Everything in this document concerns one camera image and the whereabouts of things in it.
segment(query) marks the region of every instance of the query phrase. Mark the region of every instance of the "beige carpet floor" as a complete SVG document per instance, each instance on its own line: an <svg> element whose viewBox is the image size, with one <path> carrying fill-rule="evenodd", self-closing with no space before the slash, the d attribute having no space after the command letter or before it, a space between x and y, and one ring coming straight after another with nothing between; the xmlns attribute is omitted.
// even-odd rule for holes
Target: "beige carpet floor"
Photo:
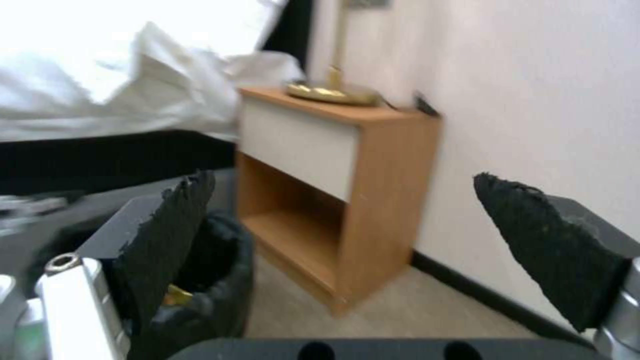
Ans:
<svg viewBox="0 0 640 360"><path fill-rule="evenodd" d="M533 338L504 315L410 268L348 315L326 307L257 258L249 338Z"/></svg>

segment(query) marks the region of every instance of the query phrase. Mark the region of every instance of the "brass lamp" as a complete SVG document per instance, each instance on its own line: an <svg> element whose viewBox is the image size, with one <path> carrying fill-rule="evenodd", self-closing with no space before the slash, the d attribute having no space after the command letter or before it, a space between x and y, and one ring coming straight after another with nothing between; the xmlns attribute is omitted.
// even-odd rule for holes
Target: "brass lamp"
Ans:
<svg viewBox="0 0 640 360"><path fill-rule="evenodd" d="M347 11L349 0L340 0L338 10L338 23L335 36L335 48L333 50L333 61L329 67L327 81L318 82L295 82L289 83L286 88L287 94L302 99L333 102L336 104L377 106L380 95L375 90L364 86L347 85L342 81L342 61L344 57L344 45L346 40Z"/></svg>

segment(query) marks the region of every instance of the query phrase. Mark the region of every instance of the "hole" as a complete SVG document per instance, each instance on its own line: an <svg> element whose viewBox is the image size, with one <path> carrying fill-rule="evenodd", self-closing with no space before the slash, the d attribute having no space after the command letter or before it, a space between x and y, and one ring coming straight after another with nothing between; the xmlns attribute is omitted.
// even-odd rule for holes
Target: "hole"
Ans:
<svg viewBox="0 0 640 360"><path fill-rule="evenodd" d="M298 360L334 360L331 346L325 343L308 343L298 353Z"/></svg>
<svg viewBox="0 0 640 360"><path fill-rule="evenodd" d="M462 341L454 341L444 348L445 360L482 360L480 353L473 346Z"/></svg>
<svg viewBox="0 0 640 360"><path fill-rule="evenodd" d="M53 261L53 266L65 266L66 264L69 264L71 261L73 261L73 259L74 257L70 255L60 256L58 259L55 259Z"/></svg>

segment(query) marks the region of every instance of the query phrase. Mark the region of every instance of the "white bedsheet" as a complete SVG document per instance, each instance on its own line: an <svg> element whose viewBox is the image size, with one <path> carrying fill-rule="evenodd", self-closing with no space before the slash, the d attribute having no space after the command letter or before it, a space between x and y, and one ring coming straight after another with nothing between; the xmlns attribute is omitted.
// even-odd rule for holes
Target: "white bedsheet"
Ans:
<svg viewBox="0 0 640 360"><path fill-rule="evenodd" d="M0 13L0 33L16 35L0 37L0 141L160 129L235 140L239 86L303 77L292 56L255 52L285 1L19 3Z"/></svg>

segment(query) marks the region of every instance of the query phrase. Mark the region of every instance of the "lamp base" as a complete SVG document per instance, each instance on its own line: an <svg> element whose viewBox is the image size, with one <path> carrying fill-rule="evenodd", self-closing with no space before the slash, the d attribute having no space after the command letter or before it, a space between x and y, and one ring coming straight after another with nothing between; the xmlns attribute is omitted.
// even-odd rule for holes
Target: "lamp base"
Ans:
<svg viewBox="0 0 640 360"><path fill-rule="evenodd" d="M289 83L286 92L301 99L343 105L377 106L380 100L377 91L356 85L341 85L336 88L328 83Z"/></svg>

